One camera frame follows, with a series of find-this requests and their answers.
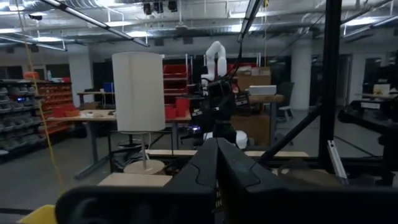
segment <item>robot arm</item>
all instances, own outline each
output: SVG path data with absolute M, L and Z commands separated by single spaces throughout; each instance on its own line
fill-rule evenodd
M 218 55 L 218 60 L 217 60 L 218 76 L 223 77 L 226 75 L 227 71 L 226 71 L 225 48 L 220 42 L 215 41 L 214 43 L 212 43 L 212 45 L 206 51 L 206 66 L 207 66 L 208 74 L 202 75 L 201 78 L 206 78 L 209 81 L 213 81 L 215 79 L 215 74 L 216 74 L 216 72 L 215 72 L 215 69 L 216 69 L 215 55 L 216 54 Z M 204 86 L 207 86 L 208 81 L 202 80 L 201 84 Z

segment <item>hanging cord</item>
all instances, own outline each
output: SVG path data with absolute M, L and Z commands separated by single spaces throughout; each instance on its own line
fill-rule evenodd
M 17 9 L 18 9 L 19 6 L 18 6 L 18 1 L 17 0 L 15 0 L 15 4 L 16 4 Z M 22 29 L 22 34 L 23 34 L 22 38 L 24 40 L 27 58 L 28 58 L 28 61 L 29 61 L 29 70 L 31 72 L 33 72 L 34 70 L 33 70 L 32 56 L 30 54 L 30 51 L 29 51 L 29 48 L 28 48 L 28 45 L 27 45 L 26 36 L 25 36 L 25 29 L 24 29 L 24 23 L 22 22 L 20 10 L 18 10 L 18 18 L 19 18 L 19 24 L 21 25 L 21 29 Z M 38 88 L 37 88 L 37 80 L 36 80 L 35 76 L 33 76 L 33 84 L 35 86 L 35 94 L 39 95 Z M 61 172 L 60 172 L 60 170 L 59 170 L 59 168 L 57 166 L 57 163 L 55 161 L 54 150 L 52 148 L 50 135 L 49 135 L 49 130 L 47 128 L 47 122 L 45 121 L 45 118 L 44 118 L 41 102 L 39 102 L 39 110 L 40 110 L 40 116 L 41 116 L 43 124 L 44 124 L 45 137 L 47 138 L 47 144 L 49 145 L 51 162 L 52 162 L 53 168 L 55 170 L 55 174 L 57 175 L 58 184 L 60 186 L 61 193 L 63 193 L 65 191 L 65 186 L 64 186 L 64 183 L 63 183 Z

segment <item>concrete floor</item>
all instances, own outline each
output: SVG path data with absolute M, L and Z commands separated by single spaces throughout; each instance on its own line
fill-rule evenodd
M 279 123 L 278 132 L 287 133 L 306 113 L 295 112 L 295 119 L 288 123 Z M 304 151 L 310 156 L 318 154 L 319 119 L 295 139 L 293 146 L 287 146 L 285 151 Z M 379 134 L 368 131 L 353 124 L 343 124 L 336 121 L 335 135 L 341 137 L 375 155 L 382 154 L 382 147 L 377 143 Z M 126 140 L 127 136 L 115 134 L 112 136 L 113 146 Z M 353 146 L 335 139 L 341 157 L 363 157 L 365 153 Z M 170 149 L 170 136 L 163 137 L 153 145 L 153 149 Z M 190 149 L 190 144 L 180 146 Z M 98 139 L 99 156 L 107 153 L 106 138 Z M 68 139 L 54 146 L 58 168 L 61 170 L 67 189 L 79 185 L 96 185 L 109 175 L 109 165 L 105 164 L 87 178 L 77 181 L 74 173 L 81 170 L 91 161 L 90 143 L 87 139 Z M 0 166 L 0 208 L 30 208 L 35 209 L 45 204 L 54 204 L 60 195 L 57 176 L 55 175 L 48 150 L 41 150 Z

